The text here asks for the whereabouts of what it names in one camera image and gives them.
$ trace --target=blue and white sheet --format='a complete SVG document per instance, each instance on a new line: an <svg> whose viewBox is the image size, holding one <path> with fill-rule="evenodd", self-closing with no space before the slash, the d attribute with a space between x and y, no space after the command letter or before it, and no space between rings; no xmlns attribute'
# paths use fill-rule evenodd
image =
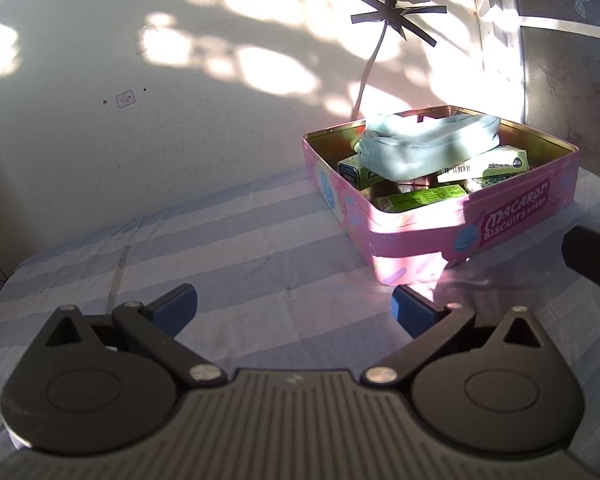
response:
<svg viewBox="0 0 600 480"><path fill-rule="evenodd" d="M586 393L571 450L600 473L600 289L561 261L576 223L600 231L600 179L580 170L576 203L416 290L497 322L535 311ZM26 260L0 292L0 390L49 314L102 314L192 283L198 314L178 340L237 367L365 367L410 337L304 168L104 230ZM0 462L13 446L0 422Z"/></svg>

